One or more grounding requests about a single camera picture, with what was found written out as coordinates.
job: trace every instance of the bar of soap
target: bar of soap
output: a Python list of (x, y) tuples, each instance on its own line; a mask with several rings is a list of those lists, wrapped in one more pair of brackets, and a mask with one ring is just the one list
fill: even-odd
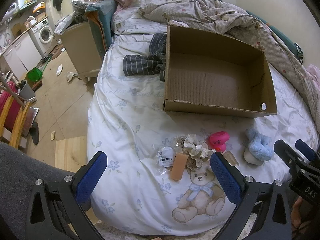
[(181, 180), (184, 168), (187, 163), (189, 155), (177, 152), (176, 158), (174, 159), (173, 167), (170, 172), (170, 178), (174, 180)]

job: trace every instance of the washing machine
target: washing machine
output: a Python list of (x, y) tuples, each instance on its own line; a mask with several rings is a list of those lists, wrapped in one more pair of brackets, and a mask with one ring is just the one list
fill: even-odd
[(42, 20), (28, 32), (34, 45), (43, 58), (46, 57), (58, 44), (58, 42), (53, 39), (53, 31), (49, 26), (48, 19)]

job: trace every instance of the teddy bear print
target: teddy bear print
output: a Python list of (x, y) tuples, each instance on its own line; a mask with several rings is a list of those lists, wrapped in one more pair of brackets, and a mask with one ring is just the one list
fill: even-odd
[(215, 174), (209, 167), (209, 161), (201, 168), (187, 169), (191, 184), (187, 192), (172, 211), (172, 217), (179, 223), (185, 223), (197, 215), (217, 215), (223, 208), (226, 194), (215, 181)]

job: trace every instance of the metal screw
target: metal screw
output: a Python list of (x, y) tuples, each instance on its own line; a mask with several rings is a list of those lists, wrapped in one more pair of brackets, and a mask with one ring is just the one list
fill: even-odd
[(281, 180), (276, 179), (275, 184), (278, 185), (278, 186), (281, 186), (281, 185), (282, 185), (282, 182), (281, 182)]
[(36, 180), (36, 185), (40, 185), (42, 183), (42, 179), (37, 179)]
[(251, 177), (251, 176), (246, 176), (246, 177), (245, 177), (245, 180), (246, 180), (247, 182), (253, 182), (253, 177)]
[(71, 175), (67, 175), (67, 176), (64, 177), (64, 181), (65, 182), (69, 182), (71, 180), (72, 180), (72, 176)]

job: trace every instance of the blue bow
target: blue bow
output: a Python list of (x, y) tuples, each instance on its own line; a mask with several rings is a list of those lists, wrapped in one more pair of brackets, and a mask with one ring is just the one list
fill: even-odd
[(209, 197), (212, 197), (213, 191), (211, 188), (213, 187), (213, 185), (214, 185), (213, 181), (208, 182), (204, 186), (199, 186), (197, 184), (191, 183), (191, 185), (189, 186), (189, 189), (192, 190), (192, 193), (190, 194), (189, 197), (187, 197), (187, 200), (188, 201), (194, 200), (194, 198), (199, 194), (200, 190), (203, 190), (209, 195)]

